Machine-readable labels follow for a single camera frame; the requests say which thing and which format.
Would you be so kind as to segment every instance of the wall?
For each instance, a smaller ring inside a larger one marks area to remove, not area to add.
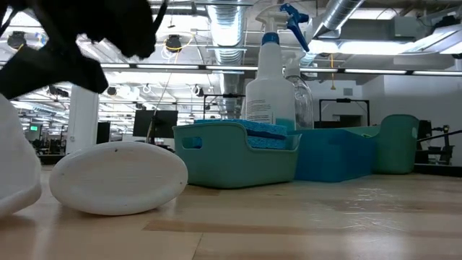
[[[371,99],[372,122],[377,124],[388,115],[405,113],[430,120],[432,127],[462,129],[462,81],[457,77],[381,76],[363,85],[363,94]],[[456,146],[453,164],[462,166],[462,136],[451,136],[450,142]],[[431,145],[443,146],[444,140]]]
[[[336,90],[331,90],[332,82],[325,81],[319,83],[317,81],[307,82],[311,89],[313,98],[315,100],[315,121],[319,121],[319,100],[320,99],[337,99],[337,98],[350,98],[350,99],[363,99],[362,98],[362,86],[356,85],[355,81],[352,80],[338,80],[335,81]],[[345,96],[344,88],[352,88],[353,96]],[[335,102],[323,101],[323,121],[337,121],[340,115],[352,115],[362,116],[363,125],[366,125],[366,105],[364,103],[350,103],[342,104]]]

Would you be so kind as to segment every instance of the clear plastic bottle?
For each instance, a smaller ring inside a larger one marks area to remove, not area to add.
[[[303,52],[291,53],[287,56],[284,75],[295,87],[295,128],[296,130],[314,129],[314,102],[311,90],[300,77],[300,59]]]

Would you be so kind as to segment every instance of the green plastic bin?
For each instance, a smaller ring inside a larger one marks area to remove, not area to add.
[[[410,115],[391,115],[380,126],[352,127],[345,130],[377,143],[373,171],[385,174],[406,174],[414,169],[419,119]]]
[[[238,123],[201,123],[173,127],[175,149],[188,168],[188,182],[217,189],[236,189],[292,181],[300,136],[287,138],[287,149],[255,149]],[[201,147],[194,148],[194,139]]]

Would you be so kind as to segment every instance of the bottle label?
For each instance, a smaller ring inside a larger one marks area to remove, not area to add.
[[[271,105],[266,100],[252,100],[247,102],[246,118],[249,121],[275,124],[275,118]]]

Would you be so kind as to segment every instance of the blue plastic bin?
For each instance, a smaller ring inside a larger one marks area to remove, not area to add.
[[[372,173],[376,143],[343,129],[315,129],[302,134],[295,180],[340,182]]]

